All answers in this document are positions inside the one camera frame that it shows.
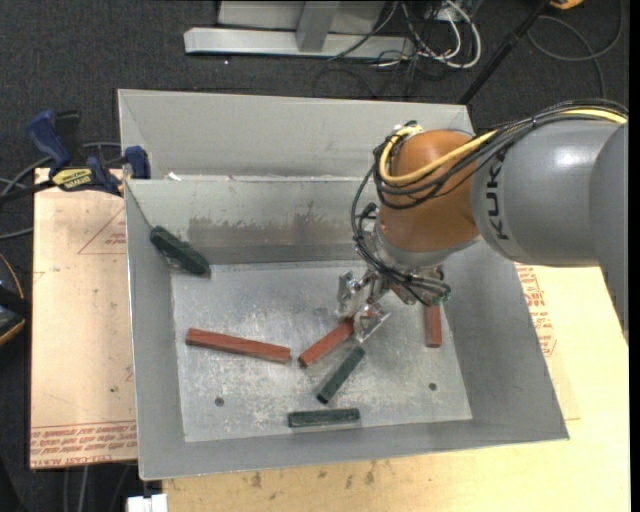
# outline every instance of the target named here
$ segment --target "wooden stick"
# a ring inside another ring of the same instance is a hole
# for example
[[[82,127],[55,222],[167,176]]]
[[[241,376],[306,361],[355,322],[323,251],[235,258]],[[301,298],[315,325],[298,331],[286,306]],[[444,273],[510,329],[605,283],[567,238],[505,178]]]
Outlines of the wooden stick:
[[[307,368],[309,365],[315,363],[320,358],[331,352],[340,343],[351,336],[352,333],[353,318],[347,318],[338,324],[338,327],[327,334],[324,338],[316,341],[307,350],[300,354],[298,361],[304,368]]]
[[[243,356],[265,359],[275,363],[286,364],[291,359],[291,349],[272,345],[261,341],[236,338],[215,332],[201,331],[200,329],[189,329],[186,338],[187,345],[197,347],[212,348],[220,352],[240,354]]]
[[[430,306],[425,309],[427,326],[431,332],[431,336],[429,336],[429,340],[427,341],[427,347],[438,348],[442,346],[442,318],[440,316],[440,306]]]

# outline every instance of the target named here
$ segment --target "gray floor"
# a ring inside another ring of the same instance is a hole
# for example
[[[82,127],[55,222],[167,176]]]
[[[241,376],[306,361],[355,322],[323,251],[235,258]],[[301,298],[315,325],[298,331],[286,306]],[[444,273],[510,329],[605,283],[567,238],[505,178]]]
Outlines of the gray floor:
[[[481,2],[475,17],[484,50],[479,65],[460,72],[429,65],[411,75],[404,67],[381,72],[348,59],[185,55],[183,33],[194,26],[210,26],[216,2],[0,2],[0,177],[11,178],[41,158],[25,127],[47,108],[80,110],[86,141],[117,141],[118,88],[455,103],[536,3]],[[620,25],[621,4],[626,14]],[[584,41],[598,52],[616,40],[620,26],[621,36],[597,61],[580,62],[551,58],[523,38],[470,102],[476,130],[568,99],[605,96],[628,106],[629,4],[629,0],[585,0],[569,11],[547,9],[545,15],[570,24],[581,35],[548,19],[538,20],[531,32],[553,52],[585,56],[590,52]],[[394,19],[388,32],[402,33],[400,21]],[[30,199],[5,206],[0,212],[0,235],[30,226],[32,213]],[[30,297],[31,237],[0,240],[0,253]],[[29,357],[28,330],[0,349],[0,455],[28,510],[61,510],[65,473],[34,473],[26,466]],[[105,503],[110,503],[121,475],[124,484],[119,494],[141,490],[133,468],[114,465],[90,471],[88,510],[107,510]],[[82,474],[73,471],[67,476],[69,505],[75,508]],[[10,506],[5,505],[10,502],[3,489],[0,485],[0,511]]]

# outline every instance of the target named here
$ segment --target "red block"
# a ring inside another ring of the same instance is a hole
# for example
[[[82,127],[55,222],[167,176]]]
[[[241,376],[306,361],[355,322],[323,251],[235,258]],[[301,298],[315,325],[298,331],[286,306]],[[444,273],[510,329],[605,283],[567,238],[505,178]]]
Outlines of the red block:
[[[240,354],[243,356],[265,359],[275,363],[286,364],[291,359],[291,349],[272,345],[261,341],[236,338],[215,332],[201,331],[200,329],[189,329],[187,332],[187,345],[211,348],[220,352]]]
[[[324,338],[316,341],[307,350],[305,350],[300,357],[298,357],[298,361],[306,368],[331,352],[340,343],[351,336],[352,333],[353,318],[348,318],[338,324],[338,327],[327,334]]]

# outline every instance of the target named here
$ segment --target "cardboard sheet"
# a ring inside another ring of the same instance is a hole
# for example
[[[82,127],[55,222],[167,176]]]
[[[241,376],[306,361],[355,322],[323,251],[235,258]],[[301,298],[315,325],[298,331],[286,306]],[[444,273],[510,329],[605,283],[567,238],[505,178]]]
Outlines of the cardboard sheet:
[[[135,460],[124,202],[34,203],[30,467]]]

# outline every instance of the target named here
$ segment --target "dirt stain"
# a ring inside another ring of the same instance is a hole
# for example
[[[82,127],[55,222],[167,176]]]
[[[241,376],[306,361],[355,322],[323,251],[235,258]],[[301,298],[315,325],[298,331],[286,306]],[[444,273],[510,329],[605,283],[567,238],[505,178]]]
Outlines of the dirt stain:
[[[262,476],[259,472],[251,477],[251,487],[262,489]]]
[[[367,474],[364,477],[365,484],[374,485],[376,483],[376,475],[374,474],[374,471],[376,469],[377,464],[378,463],[375,460],[371,462],[371,469],[367,472]]]

